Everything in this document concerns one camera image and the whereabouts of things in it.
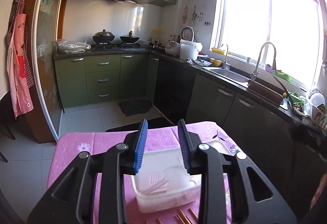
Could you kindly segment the person right hand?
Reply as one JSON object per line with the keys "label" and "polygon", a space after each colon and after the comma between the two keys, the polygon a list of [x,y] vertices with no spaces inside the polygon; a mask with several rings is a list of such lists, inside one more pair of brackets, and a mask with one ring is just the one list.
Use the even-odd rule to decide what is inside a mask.
{"label": "person right hand", "polygon": [[326,174],[322,176],[321,180],[320,180],[320,183],[319,183],[319,186],[311,200],[311,203],[310,203],[310,208],[312,208],[317,200],[319,199],[319,197],[321,196],[322,192],[324,191],[324,189],[326,188],[326,183],[327,183],[327,179],[326,179]]}

